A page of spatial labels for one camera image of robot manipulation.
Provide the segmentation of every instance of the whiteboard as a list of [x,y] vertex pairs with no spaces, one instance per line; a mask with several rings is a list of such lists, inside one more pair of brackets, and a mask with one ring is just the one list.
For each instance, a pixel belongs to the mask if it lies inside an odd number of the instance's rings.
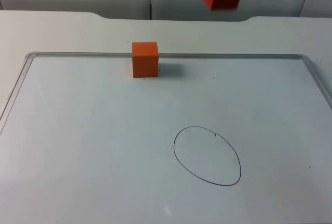
[[0,223],[332,222],[332,112],[303,60],[220,57],[161,55],[158,78],[34,58],[0,135]]

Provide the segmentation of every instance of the orange cube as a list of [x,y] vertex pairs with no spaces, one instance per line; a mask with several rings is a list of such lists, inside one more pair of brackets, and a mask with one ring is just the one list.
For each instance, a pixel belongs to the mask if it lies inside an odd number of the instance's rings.
[[158,76],[158,46],[156,42],[133,43],[133,77]]

